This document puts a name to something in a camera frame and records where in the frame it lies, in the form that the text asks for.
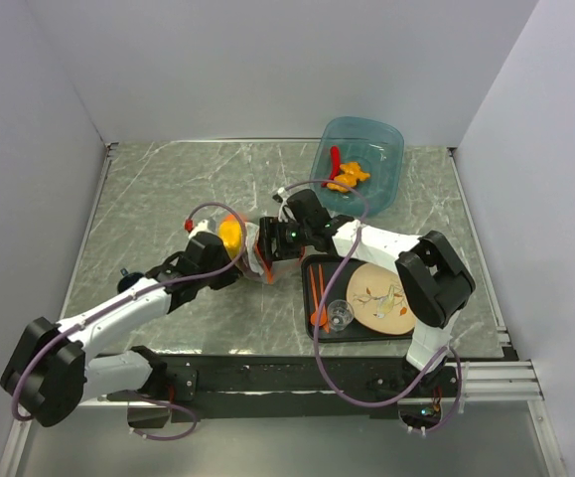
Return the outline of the yellow fake bell pepper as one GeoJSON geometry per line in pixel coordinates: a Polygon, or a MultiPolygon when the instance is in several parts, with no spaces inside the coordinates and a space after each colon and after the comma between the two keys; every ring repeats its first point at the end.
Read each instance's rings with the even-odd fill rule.
{"type": "Polygon", "coordinates": [[[217,235],[230,258],[236,258],[244,250],[242,227],[235,215],[228,215],[219,223],[217,235]]]}

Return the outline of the clear zip top bag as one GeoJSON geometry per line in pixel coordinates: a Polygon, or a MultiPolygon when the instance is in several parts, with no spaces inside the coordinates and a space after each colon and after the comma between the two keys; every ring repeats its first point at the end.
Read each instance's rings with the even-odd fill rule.
{"type": "Polygon", "coordinates": [[[241,258],[236,262],[236,266],[241,270],[246,278],[273,284],[283,276],[291,273],[302,261],[303,252],[296,258],[274,262],[269,265],[260,254],[260,226],[253,222],[244,222],[246,229],[246,240],[241,258]]]}

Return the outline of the tan fake ginger root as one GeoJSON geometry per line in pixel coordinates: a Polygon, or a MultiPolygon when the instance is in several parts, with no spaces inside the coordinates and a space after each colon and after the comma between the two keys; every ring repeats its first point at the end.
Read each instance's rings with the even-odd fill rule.
{"type": "Polygon", "coordinates": [[[359,162],[341,163],[340,174],[336,175],[332,182],[327,183],[326,188],[339,193],[348,193],[349,187],[354,188],[369,178],[370,174],[361,168],[359,162]]]}

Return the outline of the red fake chili pepper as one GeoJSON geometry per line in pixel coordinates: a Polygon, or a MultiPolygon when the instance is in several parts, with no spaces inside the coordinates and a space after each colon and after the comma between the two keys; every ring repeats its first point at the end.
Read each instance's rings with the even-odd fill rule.
{"type": "Polygon", "coordinates": [[[334,181],[341,172],[341,152],[337,145],[330,148],[331,172],[328,180],[321,183],[322,187],[327,187],[331,181],[334,181]]]}

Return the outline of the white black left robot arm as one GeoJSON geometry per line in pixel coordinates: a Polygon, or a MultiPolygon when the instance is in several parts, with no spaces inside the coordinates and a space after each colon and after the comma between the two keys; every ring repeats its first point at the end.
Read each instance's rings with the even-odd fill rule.
{"type": "Polygon", "coordinates": [[[158,354],[146,347],[105,358],[100,352],[120,335],[194,300],[202,288],[218,290],[240,276],[222,240],[199,232],[161,264],[124,276],[117,295],[96,307],[56,323],[35,319],[0,380],[12,398],[14,417],[50,427],[90,398],[119,392],[165,397],[172,383],[158,354]]]}

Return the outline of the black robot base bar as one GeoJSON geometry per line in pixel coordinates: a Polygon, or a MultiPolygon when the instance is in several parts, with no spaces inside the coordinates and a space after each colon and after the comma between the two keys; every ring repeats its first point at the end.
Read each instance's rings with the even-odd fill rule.
{"type": "Polygon", "coordinates": [[[254,355],[162,355],[138,389],[145,398],[187,407],[201,419],[366,415],[396,418],[394,404],[369,408],[405,393],[452,398],[455,371],[444,364],[419,377],[403,358],[254,355]]]}

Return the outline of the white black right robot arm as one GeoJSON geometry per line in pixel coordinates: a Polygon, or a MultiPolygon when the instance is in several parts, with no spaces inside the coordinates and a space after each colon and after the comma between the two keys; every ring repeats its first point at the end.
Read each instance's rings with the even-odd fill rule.
{"type": "Polygon", "coordinates": [[[439,382],[454,322],[476,289],[476,282],[446,237],[402,235],[366,225],[347,215],[331,216],[317,195],[301,190],[286,199],[292,217],[258,221],[256,247],[263,265],[296,258],[302,249],[349,257],[397,274],[410,310],[417,318],[406,353],[405,387],[426,396],[439,382]]]}

